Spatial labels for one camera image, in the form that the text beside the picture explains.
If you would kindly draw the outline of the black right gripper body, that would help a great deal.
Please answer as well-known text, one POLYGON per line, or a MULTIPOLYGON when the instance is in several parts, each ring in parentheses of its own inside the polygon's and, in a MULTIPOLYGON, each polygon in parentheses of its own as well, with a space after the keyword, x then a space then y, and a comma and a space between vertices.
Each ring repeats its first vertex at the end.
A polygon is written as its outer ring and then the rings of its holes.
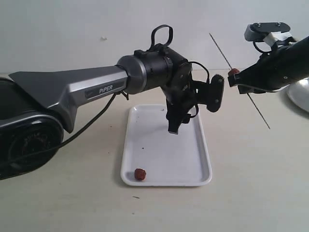
POLYGON ((257 63, 255 68, 254 87, 280 89, 309 76, 309 47, 284 46, 257 63))

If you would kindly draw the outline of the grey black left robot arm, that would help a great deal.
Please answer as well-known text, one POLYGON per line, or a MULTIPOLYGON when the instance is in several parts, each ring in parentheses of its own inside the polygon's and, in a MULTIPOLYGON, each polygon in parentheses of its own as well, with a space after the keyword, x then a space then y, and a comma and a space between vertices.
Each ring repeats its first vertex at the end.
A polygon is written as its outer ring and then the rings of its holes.
POLYGON ((169 132, 190 120, 197 105, 192 65, 159 44, 136 50, 115 65, 57 72, 15 72, 0 80, 0 177, 8 179, 45 165, 72 139, 78 108, 110 96, 162 89, 169 132))

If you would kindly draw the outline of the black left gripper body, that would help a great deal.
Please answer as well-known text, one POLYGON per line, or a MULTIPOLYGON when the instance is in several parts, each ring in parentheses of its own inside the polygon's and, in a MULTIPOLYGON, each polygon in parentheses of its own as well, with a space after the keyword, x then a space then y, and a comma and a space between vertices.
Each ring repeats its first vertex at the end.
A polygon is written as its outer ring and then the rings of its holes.
POLYGON ((195 100, 195 91, 192 90, 190 83, 180 85, 164 85, 163 93, 166 97, 167 114, 166 119, 177 118, 180 125, 186 114, 191 118, 197 116, 197 102, 195 100))

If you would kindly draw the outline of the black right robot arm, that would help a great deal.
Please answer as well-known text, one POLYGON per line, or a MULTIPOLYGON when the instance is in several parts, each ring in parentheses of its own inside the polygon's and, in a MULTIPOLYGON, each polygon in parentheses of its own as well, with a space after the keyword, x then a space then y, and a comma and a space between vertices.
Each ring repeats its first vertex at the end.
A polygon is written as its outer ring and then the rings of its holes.
POLYGON ((239 94, 276 92, 309 76, 309 38, 260 56, 252 66, 231 74, 230 87, 239 94))

